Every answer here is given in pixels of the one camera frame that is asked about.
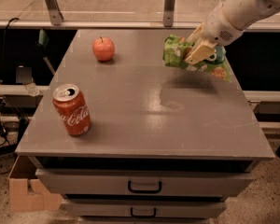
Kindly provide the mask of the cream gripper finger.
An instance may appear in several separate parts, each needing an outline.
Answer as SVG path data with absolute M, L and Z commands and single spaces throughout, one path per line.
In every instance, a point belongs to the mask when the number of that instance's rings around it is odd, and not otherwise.
M 194 32 L 187 38 L 187 41 L 193 44 L 203 40 L 203 24 L 201 23 Z
M 192 47 L 192 50 L 186 55 L 184 61 L 189 64 L 196 64 L 208 59 L 216 52 L 217 43 L 207 39 L 199 38 Z

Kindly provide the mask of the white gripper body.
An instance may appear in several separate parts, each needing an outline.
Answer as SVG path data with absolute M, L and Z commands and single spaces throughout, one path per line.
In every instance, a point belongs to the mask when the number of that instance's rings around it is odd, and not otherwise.
M 203 38 L 219 46 L 228 46 L 242 34 L 243 31 L 231 25 L 222 4 L 216 6 L 203 22 Z

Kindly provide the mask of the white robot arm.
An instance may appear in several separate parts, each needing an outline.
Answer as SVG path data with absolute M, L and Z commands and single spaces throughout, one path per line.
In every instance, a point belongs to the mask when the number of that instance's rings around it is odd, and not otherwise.
M 194 46 L 184 61 L 196 64 L 215 53 L 216 46 L 228 46 L 253 23 L 280 12 L 280 0 L 225 0 L 187 38 Z

